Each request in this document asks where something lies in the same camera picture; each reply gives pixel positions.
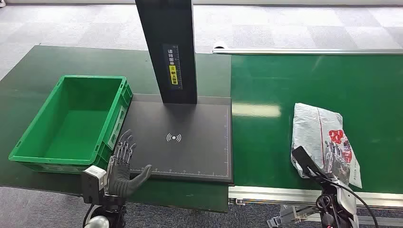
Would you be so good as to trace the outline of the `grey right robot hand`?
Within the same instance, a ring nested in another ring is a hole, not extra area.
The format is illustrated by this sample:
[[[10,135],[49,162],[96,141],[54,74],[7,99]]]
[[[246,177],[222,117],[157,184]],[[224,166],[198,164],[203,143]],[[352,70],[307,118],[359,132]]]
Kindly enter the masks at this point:
[[[344,184],[349,184],[350,169],[342,155],[342,150],[335,142],[325,141],[326,153],[324,170],[332,178],[342,181]]]

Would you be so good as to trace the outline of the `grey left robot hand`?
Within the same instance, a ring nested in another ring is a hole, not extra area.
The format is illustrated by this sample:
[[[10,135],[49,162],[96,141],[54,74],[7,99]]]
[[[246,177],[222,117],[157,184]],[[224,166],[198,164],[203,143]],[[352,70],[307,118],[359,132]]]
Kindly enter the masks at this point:
[[[107,168],[107,193],[110,195],[127,198],[151,176],[152,165],[148,164],[139,175],[130,178],[130,160],[136,148],[132,133],[129,129],[120,136],[110,158]]]

